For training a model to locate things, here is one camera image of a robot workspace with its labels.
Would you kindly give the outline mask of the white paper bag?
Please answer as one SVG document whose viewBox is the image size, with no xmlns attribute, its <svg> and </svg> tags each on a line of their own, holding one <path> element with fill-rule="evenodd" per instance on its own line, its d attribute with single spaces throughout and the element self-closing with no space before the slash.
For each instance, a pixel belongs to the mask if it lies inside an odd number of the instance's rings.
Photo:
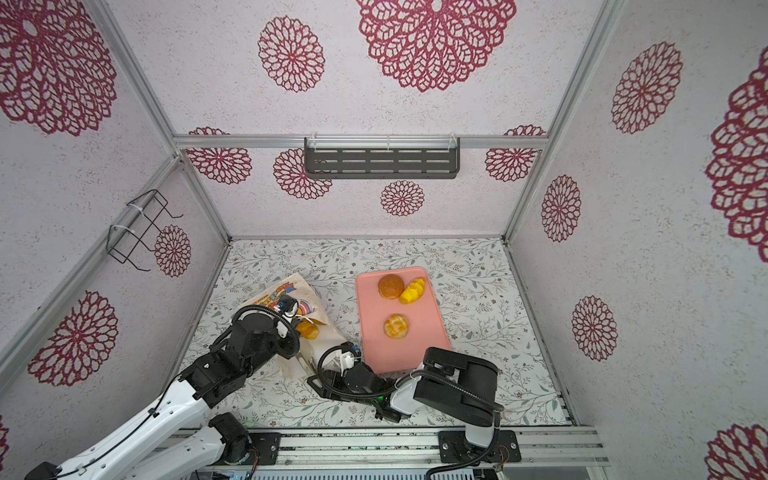
<svg viewBox="0 0 768 480">
<path fill-rule="evenodd" d="M 285 379 L 301 380 L 314 375 L 321 355 L 330 348 L 345 343 L 347 338 L 331 323 L 315 290 L 299 273 L 279 280 L 241 303 L 239 308 L 261 305 L 277 311 L 278 301 L 283 296 L 290 296 L 298 303 L 294 319 L 297 321 L 301 341 L 296 357 L 288 360 L 278 356 L 276 362 Z"/>
</svg>

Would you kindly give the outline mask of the yellow fake bread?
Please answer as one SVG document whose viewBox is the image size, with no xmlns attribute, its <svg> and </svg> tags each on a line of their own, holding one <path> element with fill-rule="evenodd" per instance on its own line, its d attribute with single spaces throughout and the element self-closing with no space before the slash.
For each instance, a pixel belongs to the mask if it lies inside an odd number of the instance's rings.
<svg viewBox="0 0 768 480">
<path fill-rule="evenodd" d="M 385 320 L 383 329 L 387 337 L 391 339 L 402 339 L 408 335 L 409 322 L 404 315 L 393 314 Z"/>
</svg>

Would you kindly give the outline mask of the round brown bun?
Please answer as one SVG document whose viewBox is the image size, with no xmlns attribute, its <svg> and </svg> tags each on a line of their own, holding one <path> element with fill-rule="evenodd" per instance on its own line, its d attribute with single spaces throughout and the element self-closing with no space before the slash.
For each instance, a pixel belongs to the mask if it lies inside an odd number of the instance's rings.
<svg viewBox="0 0 768 480">
<path fill-rule="evenodd" d="M 405 283 L 397 274 L 386 274 L 379 279 L 377 289 L 381 297 L 394 300 L 404 291 Z"/>
</svg>

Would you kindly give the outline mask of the yellow croissant bread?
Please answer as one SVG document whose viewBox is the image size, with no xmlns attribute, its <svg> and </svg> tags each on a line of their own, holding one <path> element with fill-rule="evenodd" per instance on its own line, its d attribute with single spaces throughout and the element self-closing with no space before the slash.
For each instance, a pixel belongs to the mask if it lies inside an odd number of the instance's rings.
<svg viewBox="0 0 768 480">
<path fill-rule="evenodd" d="M 407 305 L 418 301 L 423 296 L 425 289 L 426 280 L 424 278 L 416 278 L 400 294 L 400 303 Z"/>
</svg>

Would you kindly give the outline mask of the orange fake bread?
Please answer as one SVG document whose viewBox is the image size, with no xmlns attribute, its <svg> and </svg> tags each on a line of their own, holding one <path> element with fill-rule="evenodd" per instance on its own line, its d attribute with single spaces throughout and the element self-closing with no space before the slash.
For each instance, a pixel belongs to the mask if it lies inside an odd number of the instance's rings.
<svg viewBox="0 0 768 480">
<path fill-rule="evenodd" d="M 296 327 L 301 337 L 307 340 L 316 340 L 319 336 L 319 327 L 308 320 L 302 320 Z"/>
</svg>

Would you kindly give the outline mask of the metal tongs white tips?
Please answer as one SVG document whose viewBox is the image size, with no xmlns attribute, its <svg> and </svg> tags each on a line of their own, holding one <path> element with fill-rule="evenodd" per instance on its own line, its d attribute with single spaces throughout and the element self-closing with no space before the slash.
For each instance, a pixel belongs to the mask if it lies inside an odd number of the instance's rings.
<svg viewBox="0 0 768 480">
<path fill-rule="evenodd" d="M 302 372 L 306 377 L 314 376 L 317 374 L 316 362 L 314 361 L 312 355 L 306 356 L 303 353 L 299 353 L 295 359 L 297 360 Z"/>
</svg>

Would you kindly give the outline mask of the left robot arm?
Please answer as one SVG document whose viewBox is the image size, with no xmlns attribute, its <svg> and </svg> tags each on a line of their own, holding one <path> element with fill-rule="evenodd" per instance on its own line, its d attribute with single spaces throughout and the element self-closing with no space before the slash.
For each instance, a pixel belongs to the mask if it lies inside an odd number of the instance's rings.
<svg viewBox="0 0 768 480">
<path fill-rule="evenodd" d="M 142 411 L 82 453 L 55 465 L 42 462 L 29 479 L 178 479 L 216 462 L 249 458 L 247 428 L 232 414 L 219 414 L 187 440 L 160 454 L 153 451 L 181 427 L 202 419 L 274 356 L 295 357 L 298 305 L 281 300 L 275 308 L 246 305 L 198 357 Z"/>
</svg>

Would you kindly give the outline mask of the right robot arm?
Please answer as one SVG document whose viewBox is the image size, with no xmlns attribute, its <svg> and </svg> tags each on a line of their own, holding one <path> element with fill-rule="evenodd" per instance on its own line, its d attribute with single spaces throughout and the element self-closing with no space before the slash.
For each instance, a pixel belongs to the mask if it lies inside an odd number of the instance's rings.
<svg viewBox="0 0 768 480">
<path fill-rule="evenodd" d="M 324 399 L 368 405 L 376 419 L 390 423 L 426 407 L 459 421 L 464 428 L 440 433 L 438 447 L 442 464 L 465 468 L 522 460 L 516 435 L 501 428 L 498 375 L 490 361 L 429 347 L 415 370 L 384 378 L 347 342 L 324 352 L 306 383 Z"/>
</svg>

